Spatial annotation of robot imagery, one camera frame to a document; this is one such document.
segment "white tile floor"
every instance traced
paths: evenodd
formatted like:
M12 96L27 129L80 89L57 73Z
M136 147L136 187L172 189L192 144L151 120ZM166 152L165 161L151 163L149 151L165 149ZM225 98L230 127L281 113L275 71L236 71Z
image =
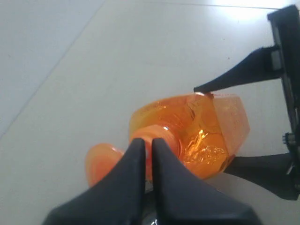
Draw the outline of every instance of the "white tile floor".
M278 5L199 2L105 2L0 140L1 224L39 224L51 208L84 191L88 148L99 142L125 148L128 120L138 107L191 92L252 50L273 44L266 19L273 9L265 8ZM287 152L280 81L224 92L238 94L248 114L251 133L240 155ZM299 224L299 201L226 174L209 182L252 205L265 225Z

